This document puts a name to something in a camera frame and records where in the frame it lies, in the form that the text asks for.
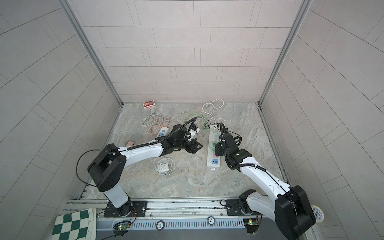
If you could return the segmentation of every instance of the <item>green square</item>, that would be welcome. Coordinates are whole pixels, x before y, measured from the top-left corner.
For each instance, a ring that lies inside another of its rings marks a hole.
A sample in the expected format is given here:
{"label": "green square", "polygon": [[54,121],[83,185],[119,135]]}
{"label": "green square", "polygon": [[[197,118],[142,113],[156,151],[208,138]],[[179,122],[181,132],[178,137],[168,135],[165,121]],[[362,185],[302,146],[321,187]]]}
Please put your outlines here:
{"label": "green square", "polygon": [[89,218],[88,210],[84,210],[80,212],[80,219]]}
{"label": "green square", "polygon": [[73,221],[71,225],[71,231],[79,228],[80,228],[80,220]]}
{"label": "green square", "polygon": [[82,238],[87,236],[87,230],[88,227],[79,229],[79,234],[77,235],[77,238]]}
{"label": "green square", "polygon": [[68,240],[70,238],[70,232],[63,232],[60,234],[59,240]]}
{"label": "green square", "polygon": [[63,223],[66,223],[66,222],[71,222],[72,221],[72,214],[65,214],[63,216]]}
{"label": "green square", "polygon": [[62,227],[63,227],[63,224],[58,224],[53,226],[52,235],[60,233]]}

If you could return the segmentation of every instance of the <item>green and white checkered cloth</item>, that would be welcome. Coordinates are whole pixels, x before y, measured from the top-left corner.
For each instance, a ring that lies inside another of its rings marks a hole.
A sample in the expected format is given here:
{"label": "green and white checkered cloth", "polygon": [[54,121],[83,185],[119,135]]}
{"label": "green and white checkered cloth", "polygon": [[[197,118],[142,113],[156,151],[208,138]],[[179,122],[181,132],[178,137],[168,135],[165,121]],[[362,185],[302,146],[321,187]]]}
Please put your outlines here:
{"label": "green and white checkered cloth", "polygon": [[95,240],[96,209],[61,215],[56,218],[51,240]]}

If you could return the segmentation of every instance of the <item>tiled wall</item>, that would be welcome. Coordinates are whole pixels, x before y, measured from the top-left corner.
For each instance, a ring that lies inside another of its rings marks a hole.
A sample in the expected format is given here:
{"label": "tiled wall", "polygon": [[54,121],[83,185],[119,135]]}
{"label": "tiled wall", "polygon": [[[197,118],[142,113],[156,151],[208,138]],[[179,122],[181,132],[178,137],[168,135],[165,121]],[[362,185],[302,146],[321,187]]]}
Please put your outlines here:
{"label": "tiled wall", "polygon": [[328,240],[384,237],[383,16],[382,0],[314,0],[262,105]]}
{"label": "tiled wall", "polygon": [[0,1],[0,239],[42,239],[118,109],[56,0]]}
{"label": "tiled wall", "polygon": [[301,4],[68,2],[126,103],[258,101]]}

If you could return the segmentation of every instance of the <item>robotic arm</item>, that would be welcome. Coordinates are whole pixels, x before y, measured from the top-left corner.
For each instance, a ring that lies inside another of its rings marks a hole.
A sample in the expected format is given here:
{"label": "robotic arm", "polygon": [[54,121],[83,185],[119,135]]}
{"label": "robotic arm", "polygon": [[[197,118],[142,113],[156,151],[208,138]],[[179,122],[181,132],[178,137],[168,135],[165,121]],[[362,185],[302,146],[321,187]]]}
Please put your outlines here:
{"label": "robotic arm", "polygon": [[[132,147],[116,147],[107,145],[89,165],[88,172],[98,190],[103,192],[116,208],[120,217],[132,211],[129,196],[121,187],[119,180],[124,167],[135,162],[159,157],[185,149],[196,153],[202,148],[197,142],[198,127],[192,118],[185,124],[175,125],[167,136]],[[283,235],[288,239],[296,239],[316,223],[305,191],[282,182],[263,168],[245,149],[239,149],[241,142],[236,141],[224,124],[220,123],[220,144],[215,147],[216,156],[224,156],[227,166],[250,177],[263,189],[268,197],[262,196],[253,189],[240,195],[240,206],[244,214],[261,213],[274,220]]]}

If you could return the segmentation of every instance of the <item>black mounting plate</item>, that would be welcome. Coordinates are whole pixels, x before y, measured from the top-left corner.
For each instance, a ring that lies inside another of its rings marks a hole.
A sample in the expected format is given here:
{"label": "black mounting plate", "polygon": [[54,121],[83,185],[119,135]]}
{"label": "black mounting plate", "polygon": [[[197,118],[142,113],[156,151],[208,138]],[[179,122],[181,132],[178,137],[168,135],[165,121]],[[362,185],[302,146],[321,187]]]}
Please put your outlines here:
{"label": "black mounting plate", "polygon": [[[147,210],[147,204],[148,204],[147,201],[132,201],[132,205],[137,211],[137,217],[144,217],[145,212]],[[131,215],[132,215],[132,212],[130,212],[125,217],[130,218]],[[107,204],[107,208],[104,212],[104,217],[120,217],[118,212],[117,212],[117,209],[115,208],[115,206],[111,202],[108,202],[108,204]]]}
{"label": "black mounting plate", "polygon": [[256,215],[262,215],[259,212],[253,212],[250,215],[244,214],[241,211],[240,200],[239,199],[227,199],[227,200],[225,200],[225,204],[230,207],[229,209],[227,207],[227,214],[228,214],[228,216],[256,216]]}

